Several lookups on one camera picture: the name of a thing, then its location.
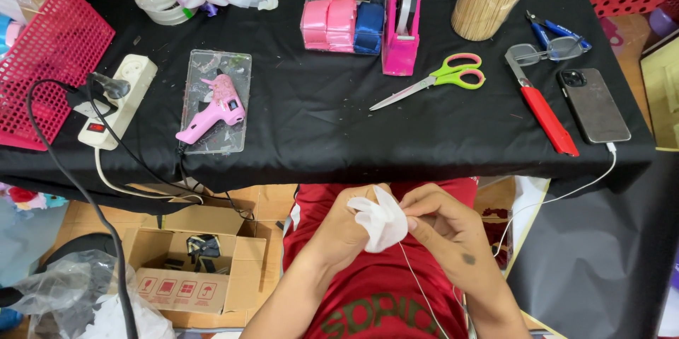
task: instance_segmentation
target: red utility knife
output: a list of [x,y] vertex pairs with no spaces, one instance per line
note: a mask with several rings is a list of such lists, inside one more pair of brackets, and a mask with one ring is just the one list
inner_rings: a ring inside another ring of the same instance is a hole
[[549,108],[549,104],[545,100],[545,97],[542,96],[538,89],[533,87],[533,84],[528,80],[528,78],[526,78],[526,75],[523,74],[521,66],[516,62],[516,59],[514,59],[512,53],[507,51],[505,54],[505,59],[507,63],[509,63],[509,66],[514,72],[519,84],[521,84],[521,92],[523,97],[528,102],[530,109],[540,122],[540,125],[547,134],[547,137],[549,137],[549,141],[551,141],[552,145],[554,145],[556,152],[566,153],[573,157],[580,156],[580,153],[575,147],[575,143],[573,143],[573,139],[570,137],[570,134],[568,134],[568,131],[566,131],[561,125],[559,119],[556,118],[554,111]]

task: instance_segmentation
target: red t-shirt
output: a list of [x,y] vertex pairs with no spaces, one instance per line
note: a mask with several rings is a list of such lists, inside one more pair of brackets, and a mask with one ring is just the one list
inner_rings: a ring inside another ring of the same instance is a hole
[[[446,182],[463,192],[456,197],[471,205],[475,179]],[[283,240],[283,267],[287,269],[333,204],[340,185],[301,185],[291,216],[293,225]],[[468,338],[463,309],[453,286],[429,251],[410,234],[401,242],[436,319],[450,339]],[[461,292],[455,289],[461,300]],[[304,338],[445,338],[431,317],[413,274],[398,245],[382,253],[362,252],[332,280]]]

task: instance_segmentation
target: eyeglasses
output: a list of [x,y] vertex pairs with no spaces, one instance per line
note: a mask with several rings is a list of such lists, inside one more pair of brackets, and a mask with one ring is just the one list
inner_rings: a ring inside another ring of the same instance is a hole
[[529,43],[521,45],[514,45],[509,48],[509,51],[514,56],[514,60],[520,66],[533,65],[543,59],[550,59],[555,62],[559,60],[572,59],[581,56],[587,52],[582,48],[583,38],[575,38],[573,36],[562,36],[549,41],[546,51],[539,51],[537,46]]

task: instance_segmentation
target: printed symbol on box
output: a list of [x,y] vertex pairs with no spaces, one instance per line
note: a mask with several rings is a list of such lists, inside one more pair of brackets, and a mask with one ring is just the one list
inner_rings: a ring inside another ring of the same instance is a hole
[[176,296],[182,298],[191,298],[193,292],[196,290],[198,282],[193,281],[183,281],[179,286],[179,291],[176,292]]
[[198,292],[198,299],[211,300],[215,295],[216,283],[203,283]]
[[137,291],[140,294],[150,294],[151,290],[156,286],[156,282],[158,282],[158,278],[150,278],[147,276],[141,280],[141,283],[139,283],[139,286],[137,287]]
[[157,295],[170,295],[174,290],[174,285],[176,285],[176,279],[164,279],[156,291]]

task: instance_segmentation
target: clear plastic box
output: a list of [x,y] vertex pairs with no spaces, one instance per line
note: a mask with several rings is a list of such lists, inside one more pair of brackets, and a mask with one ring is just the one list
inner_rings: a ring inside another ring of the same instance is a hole
[[385,19],[386,0],[306,0],[300,30],[308,50],[379,55]]
[[230,53],[210,50],[193,50],[189,60],[189,73],[186,78],[184,92],[184,108],[181,114],[181,130],[185,130],[193,116],[202,109],[200,103],[210,100],[208,94],[212,91],[207,83],[200,79],[213,80],[219,68],[228,75],[233,87],[238,93],[240,102],[245,108],[246,116],[243,121],[228,126],[219,120],[201,138],[186,148],[187,155],[197,153],[233,153],[241,152],[245,146],[245,129],[250,99],[250,74],[252,71],[252,56],[246,53]]

